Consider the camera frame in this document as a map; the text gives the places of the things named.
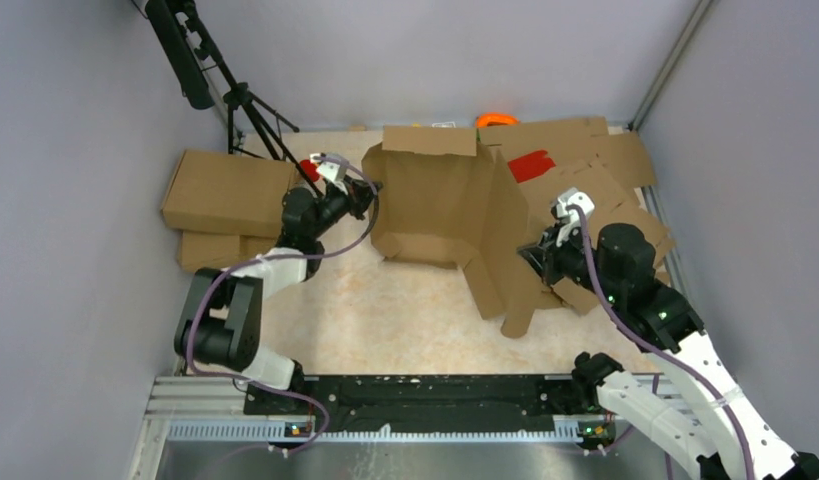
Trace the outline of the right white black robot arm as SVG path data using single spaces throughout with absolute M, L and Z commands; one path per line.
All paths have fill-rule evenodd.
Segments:
M 554 223 L 520 256 L 548 286 L 563 280 L 596 295 L 616 328 L 676 388 L 684 410 L 644 388 L 606 354 L 580 355 L 571 397 L 585 412 L 620 415 L 695 479 L 819 479 L 819 458 L 783 440 L 722 363 L 687 298 L 658 279 L 655 248 L 635 225 L 594 231 L 595 206 L 569 189 Z

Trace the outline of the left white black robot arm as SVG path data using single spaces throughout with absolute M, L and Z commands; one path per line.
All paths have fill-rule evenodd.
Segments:
M 174 334 L 175 353 L 194 372 L 216 366 L 216 375 L 267 390 L 282 413 L 304 404 L 302 368 L 260 342 L 262 307 L 273 295 L 310 280 L 330 257 L 322 237 L 351 216 L 376 225 L 384 184 L 335 153 L 310 157 L 325 181 L 323 194 L 293 187 L 282 198 L 281 229 L 274 247 L 222 269 L 201 268 L 192 281 Z

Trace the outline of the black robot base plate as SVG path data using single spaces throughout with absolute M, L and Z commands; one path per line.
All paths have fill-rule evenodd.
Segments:
M 248 387 L 251 416 L 330 418 L 330 433 L 550 432 L 564 416 L 607 414 L 589 406 L 568 375 L 320 375 L 294 384 L 294 397 Z

